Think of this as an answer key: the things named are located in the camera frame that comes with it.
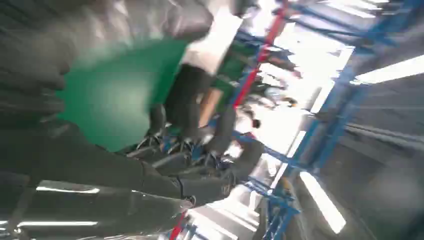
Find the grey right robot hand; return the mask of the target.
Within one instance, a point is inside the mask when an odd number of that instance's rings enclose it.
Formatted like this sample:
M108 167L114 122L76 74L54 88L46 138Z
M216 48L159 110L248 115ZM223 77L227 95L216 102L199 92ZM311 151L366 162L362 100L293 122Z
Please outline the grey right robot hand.
M147 239L247 180L264 147L223 162L231 106L193 157L210 79L181 59L213 22L204 0L1 1L1 239Z

